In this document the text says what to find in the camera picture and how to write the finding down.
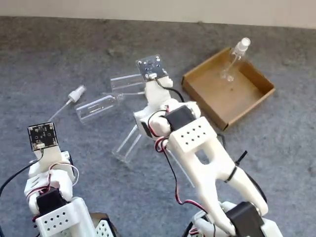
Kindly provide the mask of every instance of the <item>circuit board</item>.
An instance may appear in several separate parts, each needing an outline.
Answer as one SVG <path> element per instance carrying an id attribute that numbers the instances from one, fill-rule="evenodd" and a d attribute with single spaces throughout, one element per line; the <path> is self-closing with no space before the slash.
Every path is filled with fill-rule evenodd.
<path id="1" fill-rule="evenodd" d="M 136 65 L 145 81 L 167 76 L 159 54 L 136 60 Z"/>
<path id="2" fill-rule="evenodd" d="M 54 123 L 47 122 L 28 127 L 33 151 L 58 145 Z"/>

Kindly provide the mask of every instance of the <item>open cardboard tray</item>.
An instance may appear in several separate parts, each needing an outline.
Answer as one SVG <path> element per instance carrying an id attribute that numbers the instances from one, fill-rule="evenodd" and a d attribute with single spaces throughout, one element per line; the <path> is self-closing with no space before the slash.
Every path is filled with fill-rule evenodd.
<path id="1" fill-rule="evenodd" d="M 184 90 L 202 110 L 225 130 L 275 91 L 274 85 L 245 61 L 234 81 L 219 77 L 229 60 L 225 48 L 183 76 Z"/>

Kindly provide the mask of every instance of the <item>white wall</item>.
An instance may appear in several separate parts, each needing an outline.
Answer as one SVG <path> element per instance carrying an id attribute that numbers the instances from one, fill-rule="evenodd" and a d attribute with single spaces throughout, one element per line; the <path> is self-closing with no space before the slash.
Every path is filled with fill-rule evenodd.
<path id="1" fill-rule="evenodd" d="M 315 0 L 0 0 L 3 16 L 53 16 L 316 28 Z"/>

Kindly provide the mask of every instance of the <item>robotic arm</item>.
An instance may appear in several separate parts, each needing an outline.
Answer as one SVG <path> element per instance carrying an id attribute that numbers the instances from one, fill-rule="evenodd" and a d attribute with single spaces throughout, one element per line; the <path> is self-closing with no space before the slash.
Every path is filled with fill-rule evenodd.
<path id="1" fill-rule="evenodd" d="M 38 162 L 30 167 L 24 194 L 40 236 L 115 237 L 108 218 L 95 227 L 83 199 L 73 196 L 79 172 L 69 153 L 60 151 L 54 124 L 30 126 L 28 131 Z"/>
<path id="2" fill-rule="evenodd" d="M 146 81 L 148 105 L 134 113 L 136 123 L 142 135 L 153 140 L 163 137 L 161 147 L 175 153 L 187 172 L 207 211 L 208 221 L 195 220 L 202 233 L 213 237 L 215 228 L 210 224 L 212 222 L 226 233 L 225 236 L 281 237 L 276 225 L 273 225 L 273 230 L 264 231 L 267 222 L 273 223 L 261 218 L 268 212 L 267 203 L 247 174 L 232 161 L 207 119 L 200 117 L 197 104 L 180 103 L 171 98 L 169 87 L 172 80 L 162 67 L 160 56 L 138 60 L 137 65 Z M 204 150 L 209 164 L 199 161 L 196 156 L 199 150 Z M 235 207 L 219 203 L 215 186 L 217 179 L 237 189 L 247 202 Z"/>

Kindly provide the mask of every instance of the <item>white spray cap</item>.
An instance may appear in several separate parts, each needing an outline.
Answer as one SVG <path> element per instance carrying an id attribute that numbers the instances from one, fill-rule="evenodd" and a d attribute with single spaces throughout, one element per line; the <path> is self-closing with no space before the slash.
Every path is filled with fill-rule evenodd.
<path id="1" fill-rule="evenodd" d="M 82 96 L 84 92 L 85 92 L 85 86 L 80 85 L 76 90 L 73 90 L 72 92 L 70 92 L 70 94 L 68 95 L 68 98 L 70 101 L 75 103 Z"/>
<path id="2" fill-rule="evenodd" d="M 250 45 L 250 39 L 249 38 L 243 38 L 235 46 L 235 50 L 234 51 L 235 51 L 236 54 L 243 56 L 245 54 L 245 52 L 247 51 L 249 45 Z"/>

